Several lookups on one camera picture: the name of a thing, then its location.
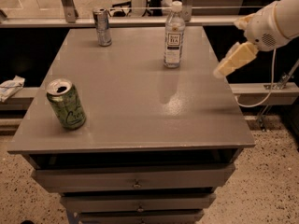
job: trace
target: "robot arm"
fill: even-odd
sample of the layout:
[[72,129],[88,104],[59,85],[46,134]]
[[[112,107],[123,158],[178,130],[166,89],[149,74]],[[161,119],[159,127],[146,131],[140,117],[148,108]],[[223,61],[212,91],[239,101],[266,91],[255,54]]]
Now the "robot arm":
[[299,0],[275,1],[236,21],[235,26],[245,31],[248,42],[233,45],[214,70],[215,77],[226,77],[253,61],[259,50],[283,47],[299,36]]

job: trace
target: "bottle cap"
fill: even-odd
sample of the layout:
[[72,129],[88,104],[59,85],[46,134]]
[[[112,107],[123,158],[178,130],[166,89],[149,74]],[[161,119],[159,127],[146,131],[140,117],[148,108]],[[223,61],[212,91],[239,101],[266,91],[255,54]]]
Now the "bottle cap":
[[182,10],[182,3],[179,1],[172,2],[171,10],[174,12],[180,12]]

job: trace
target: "gray drawer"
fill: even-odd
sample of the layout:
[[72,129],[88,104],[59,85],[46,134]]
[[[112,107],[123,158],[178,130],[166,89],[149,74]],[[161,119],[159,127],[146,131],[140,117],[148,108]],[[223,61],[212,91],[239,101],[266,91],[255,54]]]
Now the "gray drawer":
[[138,216],[131,213],[79,214],[78,216],[83,224],[84,222],[92,224],[193,224],[203,214],[201,210],[190,210],[152,212]]
[[231,164],[146,166],[80,170],[36,170],[33,179],[48,192],[186,189],[222,186]]
[[208,208],[215,194],[151,194],[122,196],[63,197],[61,203],[70,212],[137,212],[152,210],[187,210]]

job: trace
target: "plastic bottle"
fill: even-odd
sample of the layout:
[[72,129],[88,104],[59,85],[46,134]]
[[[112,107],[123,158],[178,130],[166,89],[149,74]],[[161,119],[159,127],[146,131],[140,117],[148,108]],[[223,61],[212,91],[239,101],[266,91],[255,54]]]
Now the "plastic bottle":
[[183,47],[185,21],[182,18],[182,3],[175,1],[171,6],[165,24],[165,50],[164,65],[168,68],[180,66],[181,52]]

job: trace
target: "can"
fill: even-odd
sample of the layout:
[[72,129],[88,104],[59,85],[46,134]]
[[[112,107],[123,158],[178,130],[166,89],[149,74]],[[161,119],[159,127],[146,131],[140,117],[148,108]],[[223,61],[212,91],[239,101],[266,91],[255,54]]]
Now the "can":
[[55,79],[47,87],[47,98],[62,126],[75,130],[83,125],[86,116],[74,84],[68,79]]
[[99,45],[102,47],[110,46],[112,40],[107,10],[102,7],[95,7],[93,9],[93,18]]

